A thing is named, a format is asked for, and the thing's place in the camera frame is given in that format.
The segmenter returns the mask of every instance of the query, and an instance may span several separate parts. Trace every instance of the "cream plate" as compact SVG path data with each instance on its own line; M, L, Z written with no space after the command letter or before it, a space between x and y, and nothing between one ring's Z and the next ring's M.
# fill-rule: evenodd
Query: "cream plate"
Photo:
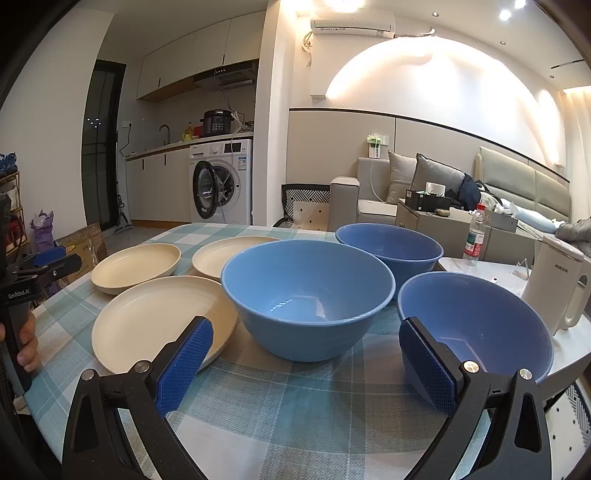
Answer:
M204 368L224 349L238 321L222 286L208 278L157 278L123 292L96 319L92 349L108 370L124 373L139 360L154 360L197 315L213 325L213 345Z
M193 255L193 267L207 278L220 281L224 265L234 255L244 252L255 245L277 242L278 238L271 236L234 236L218 240L200 248Z
M99 290L118 295L153 278L168 277L180 258L181 251L174 245L138 245L105 258L92 271L90 279Z

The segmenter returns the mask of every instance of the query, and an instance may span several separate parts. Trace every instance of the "bowl rim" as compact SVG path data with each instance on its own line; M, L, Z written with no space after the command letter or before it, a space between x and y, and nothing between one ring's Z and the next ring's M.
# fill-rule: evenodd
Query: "bowl rim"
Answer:
M529 305L527 304L522 298L520 298L520 296L515 295L511 290L507 290L505 287L501 287L500 285L497 285L496 283L493 283L489 280L486 280L484 278L480 278L480 277L475 277L474 275L468 275L465 273L460 273L460 272L425 272L425 273L421 273L419 275L415 275L412 278L409 278L406 282L404 282L404 284L402 285L402 287L400 287L400 291L398 292L398 301L397 301L397 307L398 307L398 312L400 314L400 321L404 321L407 318L407 315L404 313L404 311L402 310L402 306L400 305L400 299L402 298L402 294L404 293L404 290L406 290L406 288L408 288L408 286L415 281L416 278L418 277L423 277L425 275L445 275L445 276L460 276L460 277L469 277L471 280L473 281L477 281L479 283L486 283L489 284L490 286L493 287L493 289L500 289L499 291L504 291L506 294L508 295L512 295L516 298L518 298L519 300L521 300L525 306L534 314L534 316L538 319L540 326L542 328L542 330L545 332L545 338L547 340L547 345L550 348L550 364L547 367L546 371L544 373L542 373L539 377L539 379L537 379L535 382L537 384L542 383L545 378L548 376L548 374L550 373L550 370L552 370L552 366L554 365L554 344L552 343L552 338L550 338L550 333L548 332L548 329L546 328L545 323L543 322L542 318L540 317L540 315Z
M402 258L392 258L392 257L385 257L384 255L373 254L371 252L368 252L367 250L363 250L362 248L360 248L360 250L363 250L364 252L367 252L370 255L373 255L375 257L378 257L380 260L388 260L388 261L394 261L394 262L400 262L400 263L409 263L409 264L420 264L420 263L431 263L431 262L435 263L435 262L437 262L438 260L440 260L443 257L443 254L444 254L443 247L434 238L431 238L430 236L425 235L424 233L416 232L415 230L409 230L408 228L403 228L403 227L396 226L396 225L387 225L386 223L350 223L348 225L343 225L343 226L339 227L337 229L337 231L335 232L336 239L339 241L339 243L341 243L343 245L348 245L349 247L359 248L359 247L355 247L354 245L349 245L349 244L345 243L342 239L339 238L339 230L341 230L341 229L347 229L347 228L351 228L351 229L357 228L357 227L355 227L355 225L378 225L380 227L386 227L386 228L391 228L391 229L408 230L408 231L410 231L412 233L416 233L417 235L420 235L420 236L423 236L425 238L428 238L432 242L435 242L435 244L441 249L441 253L439 255L437 255L436 257L433 257L433 258L426 258L426 259L423 259L423 260L405 260L405 259L402 259Z
M237 258L239 258L241 255L245 255L247 252L252 251L253 249L257 249L257 248L274 248L271 247L271 245L279 245L282 242L298 242L298 243L307 243L307 244L333 244L333 245L339 245L338 248L344 247L344 248L352 248L354 250L357 250L361 253L363 253L363 255L369 255L372 258L372 261L376 261L379 262L382 266L380 268L384 268L387 273L388 276L390 277L390 279L392 280L392 284L391 284L391 288L390 288L390 292L388 293L388 295L386 295L386 299L384 301L382 301L382 303L380 303L379 305L377 305L376 307L374 307L373 309L371 309L368 312L362 313L360 315L357 315L355 317L349 317L346 319L341 319L341 320L332 320L326 323L319 323L319 322L298 322L296 320L285 320L285 319L279 319L276 317L271 317L269 315L266 315L264 313L258 312L256 310L254 310L253 308L250 308L248 305L245 305L244 303L242 303L240 300L238 300L230 291L228 291L228 288L226 287L226 283L225 283L225 274L226 274L226 270L228 269L228 266L231 265L232 262L234 262ZM232 300L237 306L239 306L240 308L246 310L247 312L262 317L266 320L270 320L273 322L280 322L280 323L285 323L288 325L294 325L294 326L307 326L307 327L319 327L319 328L328 328L328 327L332 327L332 326L337 326L337 325L346 325L349 323L355 323L358 322L360 320L366 319L368 317L371 317L373 315L375 315L376 313L380 312L381 310L384 309L384 307L386 305L388 305L388 303L390 303L390 301L392 300L392 298L394 298L394 293L396 292L396 279L394 278L394 275L392 273L392 271L388 268L388 266L382 262L379 258L377 258L375 255L372 255L368 252L366 252L365 250L361 250L360 248L357 247L352 247L350 245L345 245L345 244L341 244L338 242L330 242L330 241L326 241L326 240L304 240L304 239L297 239L297 238L293 238L293 239L286 239L286 240L280 240L279 242L267 242L266 244L261 244L261 245L256 245L254 247L250 247L247 250L244 250L236 255L234 255L224 266L223 270L222 270L222 275L221 275L221 280L222 280L222 287L224 289L224 291L226 292L226 295L228 295L228 297L230 298L230 300Z

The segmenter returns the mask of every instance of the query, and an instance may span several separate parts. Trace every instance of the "white electric kettle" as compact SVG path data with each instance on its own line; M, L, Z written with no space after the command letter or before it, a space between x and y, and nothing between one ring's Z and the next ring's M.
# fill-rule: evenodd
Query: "white electric kettle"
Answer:
M591 261L577 248L545 235L521 298L551 335L577 325L591 294Z

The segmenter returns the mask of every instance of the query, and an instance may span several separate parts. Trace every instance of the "plate rim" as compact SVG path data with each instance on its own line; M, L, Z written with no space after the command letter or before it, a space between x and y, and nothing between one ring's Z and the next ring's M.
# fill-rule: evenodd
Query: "plate rim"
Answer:
M216 240L215 242L211 242L210 244L203 245L199 250L197 250L193 254L193 257L191 258L191 265L197 271L197 273L199 273L199 275L202 275L205 278L209 278L210 280L217 281L218 283L220 283L221 278L222 278L222 272L220 271L219 276L218 277L215 277L213 275L210 275L207 272L204 272L204 271L200 270L197 267L196 258L199 257L199 256L201 256L201 255L204 255L205 253L209 252L210 250L213 250L215 247L211 247L211 245L215 245L216 247L219 247L220 244L223 244L223 243L231 243L231 241L236 241L236 239L244 239L244 238L268 238L269 239L268 242L261 242L261 243L258 243L258 244L253 245L252 247L256 247L258 245L268 244L268 243L272 243L272 242L280 242L281 241L280 238L276 238L274 236L265 236L265 235L239 235L239 236L230 236L230 237L227 237L227 238L222 238L220 240Z
M140 282L136 282L136 283L131 283L131 284L127 284L127 285L117 285L117 286L109 286L109 285L104 285L104 284L99 284L96 282L95 280L95 272L97 271L97 269L100 267L101 264L103 264L104 262L107 262L107 260L111 260L112 261L112 257L114 257L115 255L118 255L122 252L125 252L127 250L134 250L134 249L140 249L140 248L145 248L145 247L151 247L153 245L165 245L166 247L172 247L174 249L176 249L177 251L177 258L176 260L169 265L167 268L165 268L164 270L162 270L162 272L158 273L156 276L148 278L147 280L142 280ZM130 288L133 288L137 285L141 285L142 283L146 283L147 281L151 281L151 280L157 280L158 277L164 275L168 270L176 268L176 266L178 265L178 262L180 262L181 260L181 256L182 256L182 252L181 249L179 247L177 247L176 245L173 244L165 244L163 242L153 242L153 243L149 243L149 244L140 244L140 245L134 245L132 247L128 247L128 248L124 248L123 250L119 250L118 252L115 252L112 255L109 255L107 258L101 260L97 266L95 268L93 268L91 274L90 274L90 281L97 287L97 288L108 288L110 290L113 289L119 289L119 288L124 288L125 290L129 290Z
M172 275L172 276L170 276L170 277L153 278L152 280L148 280L148 281L145 281L145 282L139 283L139 284L137 284L137 285L135 285L135 286L133 286L133 287L131 287L131 288L129 288L129 289L127 289L127 290L125 290L125 291L124 291L123 293L121 293L120 295L117 295L116 297L114 297L114 298L113 298L113 299L112 299L112 300L111 300L111 301L110 301L110 302L109 302L109 303L108 303L108 304L105 306L105 308L103 308L103 309L100 311L100 313L99 313L99 314L97 315L97 317L95 318L95 320L94 320L94 323L93 323L93 325L92 325L92 331L91 331L91 333L90 333L90 346L91 346L91 348L92 348L92 353L94 354L95 358L96 358L96 359L99 361L99 363L100 363L100 364L101 364L101 365L102 365L102 366L103 366L103 367L104 367L106 370L108 370L109 372L111 372L111 373L113 373L113 374L116 374L116 373L117 373L117 372L115 372L114 370L111 370L111 369L110 369L110 368L107 366L107 364L106 364L105 362L103 362L103 360L100 358L99 354L96 352L96 349L95 349L95 330L96 330L96 324L97 324L97 322L99 321L99 318L100 318L100 316L101 316L101 315L103 315L103 312L105 312L105 310L107 310L107 309L110 307L110 305L111 305L112 303L114 303L114 302L115 302L115 303L116 303L116 302L119 302L119 303L126 303L126 298L127 298L128 296L132 296L132 295L134 294L134 292L135 292L135 291L138 291L138 290L140 290L141 288L146 288L146 287L145 287L145 285L146 285L146 284L150 284L150 283L154 283L154 282L171 282L171 281L172 281L172 280L171 280L172 278L182 278L182 279L185 279L185 280L186 280L186 279L188 279L188 278L190 278L190 279L196 279L195 281L197 281L197 282L202 282L202 281L205 281L206 283L209 283L209 282L211 282L211 283L215 284L216 286L219 286L219 287L222 289L222 293L224 294L224 296L225 296L225 297L226 297L226 299L228 300L228 302L229 302L229 305L230 305L230 306L233 308L233 311L235 312L235 316L234 316L234 320L233 320L233 321L234 321L234 325L233 325L232 329L230 330L230 332L229 332L229 334L228 334L228 337L227 337L227 338L225 338L225 339L223 340L222 344L220 345L220 348L219 348L218 350L216 350L214 353L212 353L212 354L210 355L210 352L211 352L211 350L210 350L209 352L207 352L207 355L206 355L205 359L203 360L203 362L202 362L201 366L199 367L199 370L198 370L198 371L200 371L200 370L202 370L203 368L205 368L206 366L208 366L208 365L209 365L209 364L210 364L210 363L211 363L211 362L212 362L214 359L216 359L216 358L217 358L217 357L218 357L218 356L219 356L219 355L222 353L222 351L223 351L223 350L226 348L226 345L227 345L227 344L228 344L228 342L230 341L230 338L232 337L232 335L233 335L234 331L236 330L236 326L237 326L237 325L238 325L238 323L239 323L239 322L238 322L238 320L239 320L239 316L238 316L238 311L236 310L236 306L234 305L234 303L233 303L232 299L231 299L230 297L228 297L228 295L226 295L226 292L225 292L225 290L223 289L222 285L221 285L219 282L216 282L215 280L211 280L210 278L196 277L196 276L194 276L194 275Z

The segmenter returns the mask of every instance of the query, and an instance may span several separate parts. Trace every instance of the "white cabinet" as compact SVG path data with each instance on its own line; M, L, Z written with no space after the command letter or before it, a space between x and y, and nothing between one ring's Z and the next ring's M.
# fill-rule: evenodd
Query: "white cabinet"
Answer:
M205 72L223 64L230 20L210 25L195 32L190 65L192 74Z
M142 72L139 76L138 96L151 93L160 88L161 65L163 63L163 50L159 49L147 55L142 64Z
M129 161L126 176L131 219L191 221L188 148Z
M256 12L230 20L224 65L259 58L265 13Z
M195 32L185 35L160 49L162 50L162 63L160 64L161 87L195 73L191 66L194 38Z

